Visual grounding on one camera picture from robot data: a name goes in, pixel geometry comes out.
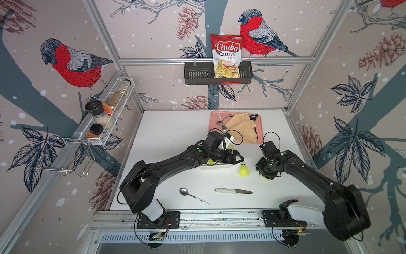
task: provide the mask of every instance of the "yellow shuttlecock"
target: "yellow shuttlecock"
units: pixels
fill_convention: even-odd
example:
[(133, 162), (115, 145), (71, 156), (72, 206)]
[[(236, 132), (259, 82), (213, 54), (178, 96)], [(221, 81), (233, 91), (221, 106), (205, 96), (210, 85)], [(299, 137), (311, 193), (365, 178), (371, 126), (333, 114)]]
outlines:
[(250, 174), (251, 174), (251, 172), (248, 170), (247, 166), (245, 164), (241, 164), (239, 176), (247, 177)]
[(210, 160), (208, 160), (207, 164), (213, 166), (215, 163), (214, 163), (214, 161), (212, 161), (212, 160), (210, 159)]

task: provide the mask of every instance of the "brown paper napkin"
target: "brown paper napkin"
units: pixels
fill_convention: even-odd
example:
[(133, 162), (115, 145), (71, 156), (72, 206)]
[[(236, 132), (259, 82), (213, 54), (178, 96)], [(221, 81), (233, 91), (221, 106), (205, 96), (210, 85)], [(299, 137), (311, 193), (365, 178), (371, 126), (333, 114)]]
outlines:
[[(244, 142), (257, 142), (257, 134), (254, 130), (257, 125), (250, 119), (248, 113), (233, 115), (225, 125), (227, 126), (227, 130), (236, 130), (240, 132), (244, 137)], [(238, 134), (238, 132), (229, 132), (234, 137), (234, 141), (241, 141), (241, 135)]]

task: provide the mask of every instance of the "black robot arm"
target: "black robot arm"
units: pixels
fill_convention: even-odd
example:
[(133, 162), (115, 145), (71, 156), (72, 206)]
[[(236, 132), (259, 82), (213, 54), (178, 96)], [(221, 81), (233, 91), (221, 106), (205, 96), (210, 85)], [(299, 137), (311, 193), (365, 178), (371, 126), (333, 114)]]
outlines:
[(371, 226), (361, 192), (356, 187), (346, 187), (327, 178), (291, 151), (279, 151), (272, 141), (260, 148), (265, 156), (256, 165), (260, 174), (274, 179), (286, 172), (311, 189), (325, 204), (323, 221), (334, 237), (344, 241)]
[(182, 171), (196, 168), (208, 162), (209, 159), (223, 164), (237, 164), (244, 158), (237, 150), (219, 149), (223, 143), (223, 134), (216, 131), (210, 132), (206, 140), (190, 145), (183, 153), (157, 163), (146, 164), (144, 161), (137, 162), (124, 181), (120, 184), (120, 190), (133, 213), (144, 210), (153, 199), (156, 187), (167, 178)]

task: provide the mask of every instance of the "salt shaker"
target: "salt shaker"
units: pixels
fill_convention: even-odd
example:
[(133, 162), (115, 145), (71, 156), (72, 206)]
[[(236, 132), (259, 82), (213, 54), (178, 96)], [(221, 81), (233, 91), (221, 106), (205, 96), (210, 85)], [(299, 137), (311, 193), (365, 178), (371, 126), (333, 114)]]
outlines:
[(84, 108), (93, 115), (96, 123), (102, 125), (104, 129), (110, 129), (114, 125), (113, 119), (110, 119), (110, 116), (104, 112), (104, 107), (101, 101), (94, 100), (88, 102)]

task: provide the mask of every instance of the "pink tray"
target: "pink tray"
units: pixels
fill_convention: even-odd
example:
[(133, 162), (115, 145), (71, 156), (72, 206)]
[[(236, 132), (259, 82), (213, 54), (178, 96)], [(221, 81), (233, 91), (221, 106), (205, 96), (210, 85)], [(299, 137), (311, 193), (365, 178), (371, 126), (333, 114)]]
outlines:
[[(228, 112), (228, 111), (213, 111), (211, 116), (210, 116), (209, 130), (211, 130), (213, 128), (221, 129), (221, 125), (216, 124), (216, 122), (220, 121), (220, 119), (218, 118), (218, 113), (220, 113), (222, 119), (224, 119), (230, 113), (231, 113), (231, 115), (242, 114), (242, 113)], [(230, 119), (231, 119), (231, 117), (226, 118), (223, 121), (223, 123), (227, 123)], [(257, 125), (257, 127), (256, 127), (257, 135), (258, 135), (257, 142), (254, 143), (254, 142), (244, 141), (244, 143), (262, 144), (262, 142), (263, 142), (263, 131), (262, 131), (262, 120), (261, 120), (260, 115), (257, 117), (257, 120), (255, 120), (255, 123)]]

